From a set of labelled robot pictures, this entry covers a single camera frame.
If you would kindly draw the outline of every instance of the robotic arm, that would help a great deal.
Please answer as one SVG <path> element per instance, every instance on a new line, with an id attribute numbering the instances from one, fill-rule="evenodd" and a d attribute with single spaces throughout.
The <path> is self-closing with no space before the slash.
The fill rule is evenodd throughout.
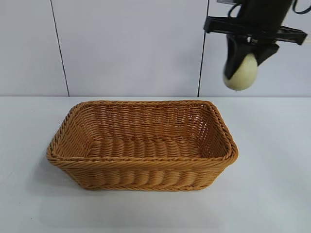
<path id="1" fill-rule="evenodd" d="M 249 88 L 256 79 L 258 66 L 279 49 L 277 41 L 302 45 L 307 34 L 301 30 L 281 26 L 293 0 L 238 0 L 228 17 L 207 17 L 206 33 L 224 33 L 227 37 L 227 61 L 224 83 L 233 90 Z M 297 14 L 311 11 L 311 6 Z M 237 17 L 234 8 L 241 6 Z"/>

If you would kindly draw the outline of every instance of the basket bottom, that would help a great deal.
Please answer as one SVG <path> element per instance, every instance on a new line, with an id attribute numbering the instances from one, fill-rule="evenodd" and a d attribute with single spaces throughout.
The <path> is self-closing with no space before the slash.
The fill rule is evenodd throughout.
<path id="1" fill-rule="evenodd" d="M 191 186 L 183 186 L 179 188 L 153 188 L 153 187 L 127 187 L 127 186 L 120 186 L 120 187 L 115 187 L 115 186 L 107 186 L 107 187 L 82 187 L 86 190 L 134 190 L 134 191 L 169 191 L 169 192 L 177 192 L 177 191 L 198 191 L 202 190 L 204 188 L 207 188 L 210 185 L 204 185 L 201 187 L 191 187 Z"/>
<path id="2" fill-rule="evenodd" d="M 88 158 L 98 157 L 200 157 L 197 142 L 188 138 L 93 138 Z"/>

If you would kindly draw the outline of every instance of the rectangular basket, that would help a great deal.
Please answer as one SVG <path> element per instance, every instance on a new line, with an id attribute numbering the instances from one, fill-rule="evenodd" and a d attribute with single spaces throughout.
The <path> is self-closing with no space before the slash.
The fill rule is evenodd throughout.
<path id="1" fill-rule="evenodd" d="M 83 102 L 47 149 L 91 190 L 199 190 L 237 157 L 217 108 L 200 100 Z"/>

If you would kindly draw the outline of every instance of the wicker basket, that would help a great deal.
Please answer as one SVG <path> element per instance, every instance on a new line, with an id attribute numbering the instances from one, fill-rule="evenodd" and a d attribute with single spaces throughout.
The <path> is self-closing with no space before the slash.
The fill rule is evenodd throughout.
<path id="1" fill-rule="evenodd" d="M 83 102 L 47 150 L 91 190 L 199 190 L 237 157 L 217 108 L 200 100 Z"/>

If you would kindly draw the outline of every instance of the black cable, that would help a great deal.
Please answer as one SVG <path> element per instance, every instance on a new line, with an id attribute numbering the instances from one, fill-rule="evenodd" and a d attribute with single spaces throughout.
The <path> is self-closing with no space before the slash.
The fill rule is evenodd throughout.
<path id="1" fill-rule="evenodd" d="M 304 11 L 296 11 L 296 6 L 297 6 L 297 3 L 298 3 L 298 0 L 294 0 L 294 3 L 293 3 L 293 11 L 296 13 L 296 14 L 299 14 L 299 15 L 304 15 L 308 12 L 311 11 L 311 6 L 309 6 L 306 10 Z"/>
<path id="2" fill-rule="evenodd" d="M 231 18 L 231 13 L 232 13 L 232 11 L 233 11 L 235 8 L 237 8 L 238 6 L 240 6 L 240 5 L 242 5 L 242 2 L 237 2 L 237 3 L 234 4 L 233 7 L 231 7 L 231 9 L 230 9 L 229 12 L 228 12 L 228 17 L 229 17 L 229 18 Z"/>
<path id="3" fill-rule="evenodd" d="M 206 17 L 208 16 L 208 10 L 209 10 L 209 0 L 207 0 Z M 204 36 L 203 36 L 203 46 L 202 46 L 201 65 L 200 65 L 200 76 L 199 76 L 199 85 L 198 85 L 197 97 L 200 97 L 200 87 L 201 87 L 201 78 L 202 78 L 202 67 L 203 67 L 203 58 L 204 58 L 204 49 L 205 49 L 205 38 L 206 38 L 206 32 L 204 32 Z"/>

